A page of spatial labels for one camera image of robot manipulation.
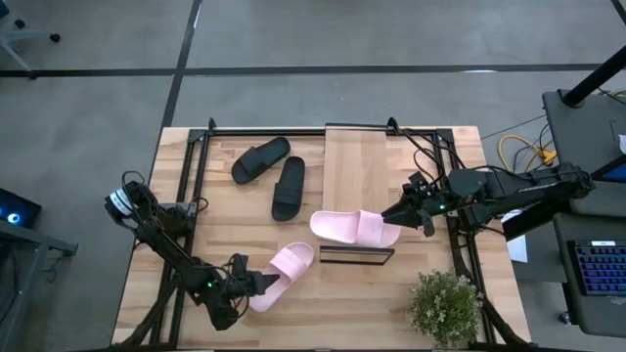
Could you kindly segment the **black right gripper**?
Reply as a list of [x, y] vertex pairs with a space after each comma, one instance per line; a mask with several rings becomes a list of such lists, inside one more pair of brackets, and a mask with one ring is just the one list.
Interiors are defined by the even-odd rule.
[[382, 213], [388, 215], [383, 217], [383, 222], [414, 229], [422, 226], [425, 236], [429, 238], [435, 233], [432, 218], [454, 210], [458, 204], [458, 197], [448, 190], [434, 188], [420, 188], [418, 195], [420, 196], [418, 215], [396, 214], [414, 212], [418, 209], [412, 198], [402, 197]]

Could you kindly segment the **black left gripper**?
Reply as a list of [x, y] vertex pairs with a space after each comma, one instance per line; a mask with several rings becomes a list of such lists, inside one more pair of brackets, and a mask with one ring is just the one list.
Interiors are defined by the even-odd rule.
[[245, 296], [264, 295], [268, 286], [271, 286], [281, 276], [279, 274], [261, 274], [245, 272], [242, 276], [229, 275], [226, 279], [223, 292], [228, 299]]

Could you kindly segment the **pink slide sandal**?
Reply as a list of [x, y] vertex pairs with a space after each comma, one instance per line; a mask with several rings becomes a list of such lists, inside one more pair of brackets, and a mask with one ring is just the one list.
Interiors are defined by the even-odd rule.
[[401, 227], [383, 222], [379, 213], [317, 211], [309, 227], [319, 238], [357, 246], [387, 248], [397, 242]]
[[308, 270], [315, 258], [315, 250], [305, 242], [293, 242], [270, 260], [266, 274], [279, 279], [265, 289], [262, 295], [250, 299], [250, 308], [257, 312], [269, 310], [276, 301]]

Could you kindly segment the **black slide sandal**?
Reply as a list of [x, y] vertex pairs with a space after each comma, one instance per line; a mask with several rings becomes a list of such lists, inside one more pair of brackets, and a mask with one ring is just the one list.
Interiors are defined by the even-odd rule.
[[271, 215], [275, 221], [289, 221], [298, 214], [302, 203], [304, 178], [304, 160], [299, 156], [288, 157], [274, 188]]
[[284, 137], [274, 138], [258, 147], [250, 147], [234, 162], [231, 169], [232, 178], [237, 184], [247, 184], [290, 151], [290, 142]]

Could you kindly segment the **small green potted plant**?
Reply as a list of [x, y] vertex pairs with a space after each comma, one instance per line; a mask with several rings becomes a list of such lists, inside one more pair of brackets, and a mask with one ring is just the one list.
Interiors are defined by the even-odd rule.
[[457, 348], [476, 341], [483, 294], [453, 271], [419, 273], [410, 289], [406, 315], [411, 327], [430, 336], [436, 347]]

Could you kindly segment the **white paper sheet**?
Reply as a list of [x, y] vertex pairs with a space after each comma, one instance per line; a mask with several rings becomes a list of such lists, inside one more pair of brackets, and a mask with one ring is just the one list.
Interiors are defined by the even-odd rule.
[[[520, 213], [521, 213], [521, 210], [519, 209], [514, 209], [506, 213], [502, 217], [502, 224], [505, 224], [507, 221], [516, 217]], [[527, 245], [527, 242], [526, 242], [525, 235], [521, 235], [520, 237], [507, 241], [509, 256], [513, 262], [518, 262], [518, 263], [528, 262], [528, 253], [527, 253], [526, 245]]]

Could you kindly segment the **grey desk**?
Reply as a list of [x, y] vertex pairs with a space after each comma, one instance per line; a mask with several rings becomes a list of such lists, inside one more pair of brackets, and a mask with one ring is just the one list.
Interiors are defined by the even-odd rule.
[[559, 91], [542, 95], [551, 134], [561, 163], [569, 162], [592, 176], [595, 188], [569, 202], [579, 215], [626, 218], [626, 183], [607, 182], [600, 172], [608, 164], [626, 162], [619, 135], [626, 135], [626, 103], [606, 95], [590, 95], [571, 108]]
[[587, 334], [626, 338], [626, 296], [584, 295], [577, 282], [570, 247], [577, 241], [626, 242], [626, 220], [559, 213], [553, 224], [566, 275], [566, 303], [572, 323]]

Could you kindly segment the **backlit black keyboard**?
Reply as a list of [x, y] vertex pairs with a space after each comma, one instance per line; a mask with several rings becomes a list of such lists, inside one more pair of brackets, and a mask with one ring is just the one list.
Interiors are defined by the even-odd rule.
[[626, 296], [626, 242], [577, 241], [570, 247], [584, 295]]

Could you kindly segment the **blue screen device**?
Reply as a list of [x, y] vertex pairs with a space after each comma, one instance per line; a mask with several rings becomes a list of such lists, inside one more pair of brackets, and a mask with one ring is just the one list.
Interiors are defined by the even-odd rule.
[[607, 182], [626, 183], [626, 162], [608, 164], [600, 172], [600, 177]]

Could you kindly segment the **black pole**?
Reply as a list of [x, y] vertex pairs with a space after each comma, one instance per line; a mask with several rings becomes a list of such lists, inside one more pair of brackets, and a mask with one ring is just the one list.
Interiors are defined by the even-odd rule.
[[561, 101], [571, 108], [578, 108], [581, 103], [615, 74], [626, 67], [626, 45], [607, 59], [571, 90], [560, 91]]

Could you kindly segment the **computer case with blue light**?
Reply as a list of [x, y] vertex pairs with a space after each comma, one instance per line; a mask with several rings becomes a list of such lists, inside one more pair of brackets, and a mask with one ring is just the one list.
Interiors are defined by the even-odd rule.
[[42, 206], [14, 193], [0, 189], [0, 220], [32, 229]]

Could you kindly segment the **grey office chair base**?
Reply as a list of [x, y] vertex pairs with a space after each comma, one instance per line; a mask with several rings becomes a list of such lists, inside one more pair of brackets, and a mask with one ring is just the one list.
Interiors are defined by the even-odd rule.
[[16, 41], [22, 41], [27, 39], [43, 38], [47, 37], [53, 43], [59, 43], [62, 40], [62, 36], [57, 32], [26, 29], [25, 22], [20, 18], [15, 18], [13, 21], [16, 29], [3, 29], [0, 26], [0, 50], [8, 54], [14, 62], [16, 62], [25, 72], [25, 76], [34, 80], [37, 78], [37, 74], [27, 64], [27, 62], [15, 51], [12, 43]]

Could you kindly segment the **wooden shelf with black frame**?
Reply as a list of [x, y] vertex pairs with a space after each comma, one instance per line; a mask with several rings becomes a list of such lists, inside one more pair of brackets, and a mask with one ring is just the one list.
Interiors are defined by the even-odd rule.
[[[381, 215], [389, 205], [387, 181], [383, 131], [350, 126], [326, 129], [319, 211], [365, 210]], [[319, 239], [327, 242], [321, 247], [324, 263], [382, 266], [394, 254], [392, 246], [373, 248]]]

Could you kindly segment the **black aluminium table frame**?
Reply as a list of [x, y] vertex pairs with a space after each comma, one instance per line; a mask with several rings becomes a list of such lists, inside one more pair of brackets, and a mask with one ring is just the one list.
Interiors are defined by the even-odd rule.
[[[216, 128], [204, 150], [205, 167], [194, 168], [189, 180], [191, 186], [201, 187], [193, 254], [223, 264], [232, 254], [241, 253], [248, 256], [251, 269], [263, 270], [290, 243], [305, 242], [318, 249], [323, 240], [311, 232], [309, 221], [322, 209], [327, 128]], [[291, 153], [301, 157], [306, 166], [303, 204], [287, 222], [275, 221], [270, 210], [281, 164], [246, 185], [235, 183], [231, 176], [232, 165], [243, 152], [278, 136], [289, 140]], [[386, 134], [386, 208], [399, 199], [401, 187], [412, 173], [419, 168], [435, 170], [433, 162], [416, 155], [422, 144], [420, 138]], [[269, 310], [257, 313], [245, 308], [243, 316], [227, 330], [216, 330], [206, 309], [185, 299], [180, 315], [164, 314], [162, 333], [177, 328], [177, 339], [170, 341], [165, 336], [157, 343], [144, 342], [137, 352], [430, 349], [432, 338], [411, 327], [406, 309], [419, 273], [445, 272], [453, 266], [446, 221], [438, 216], [433, 223], [435, 233], [429, 238], [420, 231], [404, 229], [394, 244], [393, 256], [382, 266], [314, 260]]]

